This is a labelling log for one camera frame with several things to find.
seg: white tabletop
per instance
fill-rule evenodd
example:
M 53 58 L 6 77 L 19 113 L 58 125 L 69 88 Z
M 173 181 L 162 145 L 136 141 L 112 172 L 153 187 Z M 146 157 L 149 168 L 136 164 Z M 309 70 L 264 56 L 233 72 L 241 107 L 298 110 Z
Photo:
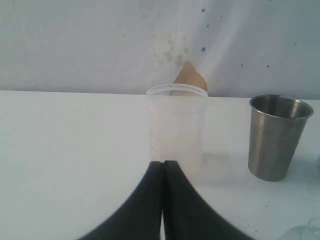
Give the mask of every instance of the white tabletop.
M 280 182 L 248 170 L 248 101 L 210 98 L 192 183 L 245 233 L 277 239 L 320 216 L 320 101 L 307 101 L 315 113 Z M 0 125 L 0 239 L 81 237 L 126 200 L 149 163 L 142 95 L 1 91 Z

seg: metal tumbler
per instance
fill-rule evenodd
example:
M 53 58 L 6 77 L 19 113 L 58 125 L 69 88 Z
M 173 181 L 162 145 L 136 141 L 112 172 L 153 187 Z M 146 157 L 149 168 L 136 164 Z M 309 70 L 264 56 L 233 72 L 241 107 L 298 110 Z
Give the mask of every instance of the metal tumbler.
M 255 96 L 250 105 L 248 168 L 260 179 L 282 180 L 314 111 L 303 101 L 280 95 Z

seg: translucent cup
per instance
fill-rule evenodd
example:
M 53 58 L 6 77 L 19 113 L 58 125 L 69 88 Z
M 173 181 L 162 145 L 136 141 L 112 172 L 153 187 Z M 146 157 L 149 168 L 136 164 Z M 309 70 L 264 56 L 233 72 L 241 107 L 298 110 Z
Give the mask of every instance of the translucent cup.
M 201 167 L 208 94 L 188 84 L 165 84 L 146 92 L 151 161 L 178 161 L 187 177 Z

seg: white wall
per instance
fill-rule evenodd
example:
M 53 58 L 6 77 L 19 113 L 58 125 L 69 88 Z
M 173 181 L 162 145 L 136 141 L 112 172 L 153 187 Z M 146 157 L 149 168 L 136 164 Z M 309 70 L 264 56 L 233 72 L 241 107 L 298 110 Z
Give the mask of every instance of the white wall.
M 0 0 L 0 89 L 144 94 L 190 60 L 212 96 L 320 99 L 319 9 L 319 0 Z

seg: black object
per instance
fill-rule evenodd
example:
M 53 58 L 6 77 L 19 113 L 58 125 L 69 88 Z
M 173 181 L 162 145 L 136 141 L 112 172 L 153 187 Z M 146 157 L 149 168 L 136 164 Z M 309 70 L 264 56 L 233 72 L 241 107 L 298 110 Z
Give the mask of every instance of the black object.
M 252 240 L 217 214 L 176 161 L 152 161 L 125 203 L 79 240 Z
M 217 214 L 195 191 L 176 161 L 164 163 L 166 240 L 251 240 Z
M 159 240 L 164 164 L 152 161 L 125 203 L 80 240 Z

